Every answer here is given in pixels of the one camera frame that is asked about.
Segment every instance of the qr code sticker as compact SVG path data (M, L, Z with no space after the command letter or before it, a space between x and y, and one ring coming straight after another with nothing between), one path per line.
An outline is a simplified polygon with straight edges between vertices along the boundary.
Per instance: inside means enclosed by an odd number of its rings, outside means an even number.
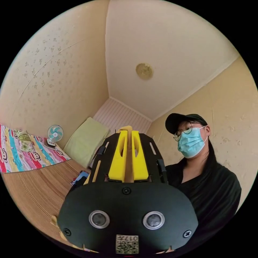
M116 253L118 254L138 254L139 237L116 235Z

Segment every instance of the colorful bedsheet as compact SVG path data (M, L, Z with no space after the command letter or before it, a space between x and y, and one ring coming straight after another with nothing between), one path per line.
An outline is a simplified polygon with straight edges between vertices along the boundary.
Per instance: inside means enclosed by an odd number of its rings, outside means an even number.
M44 137L29 134L34 151L24 152L20 149L15 130L1 125L0 136L1 173L40 169L71 159L59 146L56 146L56 150L45 147L43 145Z

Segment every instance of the electric fan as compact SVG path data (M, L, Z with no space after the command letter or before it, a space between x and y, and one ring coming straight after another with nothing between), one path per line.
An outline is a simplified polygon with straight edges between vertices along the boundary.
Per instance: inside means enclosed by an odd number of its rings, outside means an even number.
M55 147L56 144L54 142L61 140L63 134L63 129L60 126L54 125L49 127L47 144L51 147Z

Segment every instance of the black baseball cap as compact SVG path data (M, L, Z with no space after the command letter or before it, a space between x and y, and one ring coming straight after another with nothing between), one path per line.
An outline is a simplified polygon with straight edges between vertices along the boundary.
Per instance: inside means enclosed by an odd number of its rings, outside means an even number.
M165 122L165 126L168 132L175 134L178 130L178 126L183 121L195 121L199 122L203 126L208 125L207 122L198 114L182 115L177 113L170 114Z

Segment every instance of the ceiling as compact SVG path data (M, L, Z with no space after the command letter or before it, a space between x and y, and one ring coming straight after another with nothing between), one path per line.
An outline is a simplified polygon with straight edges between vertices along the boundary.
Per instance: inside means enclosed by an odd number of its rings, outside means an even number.
M106 20L109 96L154 121L239 56L209 22L160 0L111 0ZM142 80L139 63L153 68Z

